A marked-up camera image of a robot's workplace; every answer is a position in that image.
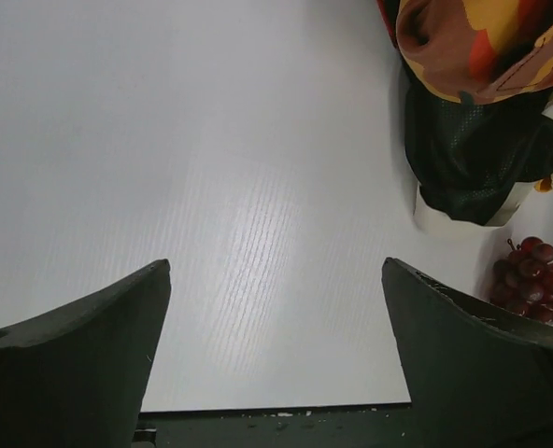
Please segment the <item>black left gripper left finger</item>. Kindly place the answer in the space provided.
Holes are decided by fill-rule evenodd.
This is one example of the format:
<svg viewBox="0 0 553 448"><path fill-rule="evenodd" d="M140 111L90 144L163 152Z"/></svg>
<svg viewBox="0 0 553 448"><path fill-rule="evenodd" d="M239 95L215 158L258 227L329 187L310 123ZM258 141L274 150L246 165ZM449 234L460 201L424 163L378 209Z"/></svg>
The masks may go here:
<svg viewBox="0 0 553 448"><path fill-rule="evenodd" d="M0 447L130 446L170 295L160 259L0 328Z"/></svg>

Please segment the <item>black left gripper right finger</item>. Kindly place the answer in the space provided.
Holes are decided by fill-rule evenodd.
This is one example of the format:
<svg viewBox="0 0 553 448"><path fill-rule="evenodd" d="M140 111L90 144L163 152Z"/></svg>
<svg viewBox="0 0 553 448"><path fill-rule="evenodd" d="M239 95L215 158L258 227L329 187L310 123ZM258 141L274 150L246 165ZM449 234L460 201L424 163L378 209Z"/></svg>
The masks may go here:
<svg viewBox="0 0 553 448"><path fill-rule="evenodd" d="M553 327L388 258L382 286L427 447L553 447Z"/></svg>

